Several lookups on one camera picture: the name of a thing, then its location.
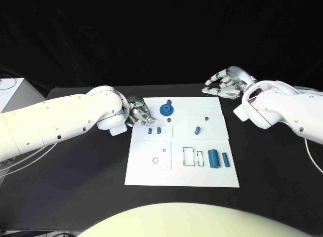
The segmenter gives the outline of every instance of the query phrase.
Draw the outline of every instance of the black curtain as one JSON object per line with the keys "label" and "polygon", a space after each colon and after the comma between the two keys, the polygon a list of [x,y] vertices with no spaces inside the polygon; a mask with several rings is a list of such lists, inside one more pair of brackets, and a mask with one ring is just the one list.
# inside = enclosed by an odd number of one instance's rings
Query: black curtain
{"label": "black curtain", "polygon": [[323,5],[0,1],[0,72],[47,91],[204,83],[231,65],[323,90]]}

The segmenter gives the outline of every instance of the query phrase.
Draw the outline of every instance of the robotic hand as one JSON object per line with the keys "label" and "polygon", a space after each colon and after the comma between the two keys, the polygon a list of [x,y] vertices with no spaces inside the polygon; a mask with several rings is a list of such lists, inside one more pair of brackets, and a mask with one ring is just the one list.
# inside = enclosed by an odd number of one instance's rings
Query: robotic hand
{"label": "robotic hand", "polygon": [[133,126],[139,120],[142,125],[158,122],[143,98],[126,99],[110,86],[3,113],[0,162],[84,134],[94,125],[116,136],[128,131],[126,125]]}
{"label": "robotic hand", "polygon": [[257,81],[237,66],[217,73],[207,85],[218,79],[221,89],[206,87],[203,92],[231,100],[244,93],[243,103],[234,110],[243,121],[250,119],[263,129],[283,122],[301,137],[323,144],[322,92],[301,92],[281,81]]}

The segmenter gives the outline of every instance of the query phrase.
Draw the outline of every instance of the robotic arm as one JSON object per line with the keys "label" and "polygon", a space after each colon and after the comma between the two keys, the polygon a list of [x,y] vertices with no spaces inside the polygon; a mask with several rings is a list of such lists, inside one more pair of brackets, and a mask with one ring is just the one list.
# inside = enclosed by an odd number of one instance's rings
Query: robotic arm
{"label": "robotic arm", "polygon": [[301,137],[323,144],[323,93],[301,93],[281,81],[257,81],[237,66],[216,74],[207,85],[218,79],[221,89],[206,87],[203,92],[230,99],[244,93],[234,110],[243,121],[250,119],[263,129],[283,122]]}
{"label": "robotic arm", "polygon": [[84,134],[97,124],[113,136],[142,120],[158,121],[143,98],[130,97],[110,86],[94,88],[86,95],[48,100],[0,114],[0,162]]}

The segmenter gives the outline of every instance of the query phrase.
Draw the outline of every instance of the white cable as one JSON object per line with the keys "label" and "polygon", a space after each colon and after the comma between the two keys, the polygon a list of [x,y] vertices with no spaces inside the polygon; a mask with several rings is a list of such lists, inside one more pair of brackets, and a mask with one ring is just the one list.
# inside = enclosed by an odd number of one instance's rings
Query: white cable
{"label": "white cable", "polygon": [[45,147],[42,147],[34,154],[31,154],[29,157],[27,157],[22,161],[19,161],[18,163],[12,164],[9,167],[6,167],[5,169],[0,169],[0,172],[14,168],[18,164],[21,164],[22,162],[25,162]]}
{"label": "white cable", "polygon": [[322,172],[322,174],[323,174],[323,171],[322,171],[321,167],[318,166],[318,164],[317,164],[317,162],[315,162],[315,160],[314,160],[311,151],[309,151],[308,140],[307,140],[307,150],[308,150],[309,157],[311,157],[311,159],[312,159],[312,161],[314,161],[314,164],[315,164],[315,166],[318,167],[318,169],[321,170],[321,172]]}
{"label": "white cable", "polygon": [[18,171],[21,171],[24,168],[27,168],[29,165],[32,165],[32,164],[48,154],[48,152],[53,150],[53,148],[55,147],[55,145],[57,145],[57,143],[54,144],[54,146],[51,147],[51,149],[38,157],[38,159],[35,159],[27,166],[24,166],[24,167],[22,167],[21,169],[18,169],[18,170],[9,172],[8,174],[0,175],[0,177],[6,176],[6,175],[9,175],[9,174],[14,174],[15,172],[18,172]]}

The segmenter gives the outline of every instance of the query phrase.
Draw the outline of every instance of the white board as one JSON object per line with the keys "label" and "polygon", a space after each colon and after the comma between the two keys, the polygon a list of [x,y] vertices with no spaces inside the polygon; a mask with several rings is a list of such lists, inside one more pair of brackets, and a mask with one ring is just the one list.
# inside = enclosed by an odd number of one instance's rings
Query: white board
{"label": "white board", "polygon": [[[172,100],[175,112],[167,117],[161,114],[161,106],[167,104],[168,99]],[[159,122],[151,126],[142,126],[141,122],[135,125],[126,185],[239,188],[218,97],[145,98],[145,101],[152,116],[159,119]],[[197,126],[203,128],[200,135],[195,134]],[[158,127],[162,128],[161,134],[158,134]],[[171,156],[162,151],[168,145],[171,145]],[[194,148],[195,165],[185,165],[184,147]],[[208,150],[211,149],[218,150],[220,168],[210,166]],[[230,167],[224,165],[224,152],[229,155]],[[159,157],[162,157],[161,164],[154,162],[154,158]]]}

